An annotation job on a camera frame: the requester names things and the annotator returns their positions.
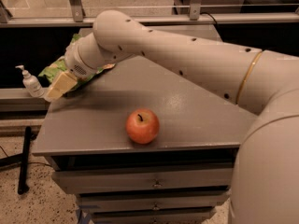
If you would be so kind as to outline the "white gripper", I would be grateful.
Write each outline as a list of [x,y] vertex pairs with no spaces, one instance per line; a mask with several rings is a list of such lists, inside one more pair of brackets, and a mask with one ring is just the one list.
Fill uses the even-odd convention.
[[69,71],[60,72],[50,84],[44,99],[53,102],[61,98],[78,83],[79,78],[89,76],[89,66],[84,60],[84,40],[79,39],[71,43],[65,51],[65,65]]

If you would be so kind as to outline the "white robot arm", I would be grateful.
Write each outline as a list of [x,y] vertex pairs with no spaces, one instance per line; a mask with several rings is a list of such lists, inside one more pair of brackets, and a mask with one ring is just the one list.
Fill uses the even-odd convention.
[[299,224],[299,62],[273,51],[151,30],[117,10],[65,52],[52,102],[107,63],[142,56],[257,115],[236,156],[229,224]]

